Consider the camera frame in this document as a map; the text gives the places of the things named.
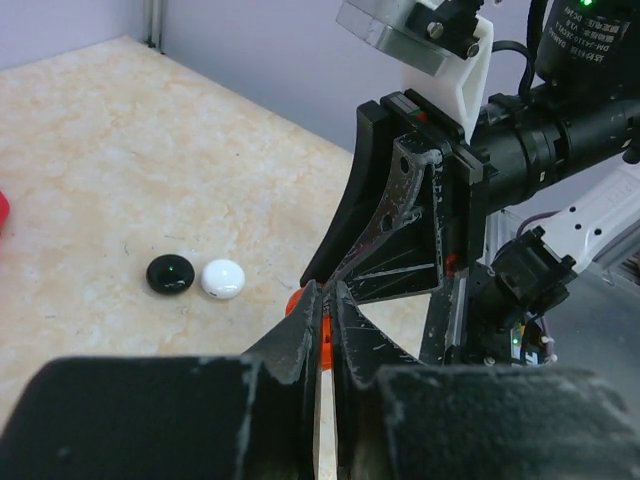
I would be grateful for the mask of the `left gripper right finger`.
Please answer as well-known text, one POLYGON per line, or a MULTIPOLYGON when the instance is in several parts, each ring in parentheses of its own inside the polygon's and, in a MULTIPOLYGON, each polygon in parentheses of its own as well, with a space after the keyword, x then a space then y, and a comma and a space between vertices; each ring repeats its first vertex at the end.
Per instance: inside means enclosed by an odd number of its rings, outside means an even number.
POLYGON ((635 479, 639 437, 619 394, 558 367, 427 366, 343 283, 331 318, 341 479, 635 479))

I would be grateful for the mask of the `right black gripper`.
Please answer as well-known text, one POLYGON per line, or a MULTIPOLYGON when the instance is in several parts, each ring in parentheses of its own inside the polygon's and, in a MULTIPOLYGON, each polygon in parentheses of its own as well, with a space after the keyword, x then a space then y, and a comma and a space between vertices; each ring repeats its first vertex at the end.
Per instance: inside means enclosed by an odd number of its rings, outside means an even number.
POLYGON ((430 293, 469 274, 489 206, 488 161, 456 122, 413 90, 380 103, 356 109, 349 178, 300 278, 328 280, 328 289, 342 282, 359 303, 430 293))

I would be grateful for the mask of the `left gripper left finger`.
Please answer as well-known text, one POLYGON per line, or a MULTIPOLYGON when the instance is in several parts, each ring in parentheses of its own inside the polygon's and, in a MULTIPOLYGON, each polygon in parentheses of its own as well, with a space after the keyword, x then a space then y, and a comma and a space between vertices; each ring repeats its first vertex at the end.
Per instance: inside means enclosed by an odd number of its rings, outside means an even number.
POLYGON ((5 479, 312 479, 320 288, 244 353, 62 357, 1 435, 5 479))

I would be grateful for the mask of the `white earbud charging case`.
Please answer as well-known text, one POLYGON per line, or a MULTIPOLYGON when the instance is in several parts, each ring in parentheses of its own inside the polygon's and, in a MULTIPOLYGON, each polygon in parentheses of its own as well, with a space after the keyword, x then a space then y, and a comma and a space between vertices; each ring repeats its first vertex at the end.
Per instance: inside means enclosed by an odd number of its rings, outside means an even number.
POLYGON ((203 267, 200 285, 205 294, 218 300, 229 300, 238 296, 244 289, 246 276, 236 262, 216 259, 203 267))

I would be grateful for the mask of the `black earbud charging case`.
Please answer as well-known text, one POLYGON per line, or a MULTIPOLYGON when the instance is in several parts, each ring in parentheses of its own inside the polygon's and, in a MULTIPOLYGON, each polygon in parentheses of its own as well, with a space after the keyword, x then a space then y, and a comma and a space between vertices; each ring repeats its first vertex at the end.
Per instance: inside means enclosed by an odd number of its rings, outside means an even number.
POLYGON ((154 258, 147 266, 146 282, 160 295, 179 295, 193 284, 196 272, 192 263, 177 254, 164 254, 154 258))

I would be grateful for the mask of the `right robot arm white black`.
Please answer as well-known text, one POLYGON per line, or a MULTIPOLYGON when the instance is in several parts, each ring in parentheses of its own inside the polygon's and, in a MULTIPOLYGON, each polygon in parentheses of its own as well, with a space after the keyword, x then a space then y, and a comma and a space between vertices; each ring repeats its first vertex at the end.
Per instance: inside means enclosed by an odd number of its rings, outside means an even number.
POLYGON ((639 222, 639 5, 534 1, 524 42, 477 1, 346 1, 409 68, 357 108, 349 180, 302 275, 358 303, 428 293, 424 363, 541 365, 545 314, 639 222))

